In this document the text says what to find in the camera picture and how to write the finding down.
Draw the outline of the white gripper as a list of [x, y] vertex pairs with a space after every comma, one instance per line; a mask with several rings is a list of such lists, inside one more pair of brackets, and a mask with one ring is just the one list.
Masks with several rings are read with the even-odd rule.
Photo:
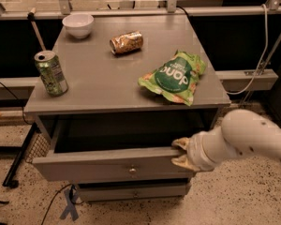
[[187, 137], [176, 139], [171, 145], [187, 150], [187, 155], [174, 157], [171, 162], [193, 172], [197, 172], [199, 168], [202, 171], [211, 171], [223, 160], [223, 139], [218, 134], [202, 131], [190, 139]]

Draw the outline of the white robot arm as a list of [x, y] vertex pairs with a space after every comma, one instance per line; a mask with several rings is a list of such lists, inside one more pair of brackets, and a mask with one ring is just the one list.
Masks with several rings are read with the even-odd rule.
[[193, 172], [208, 172], [223, 161], [263, 156], [281, 162], [281, 128], [255, 112], [228, 112], [219, 127], [171, 144], [185, 153], [171, 162]]

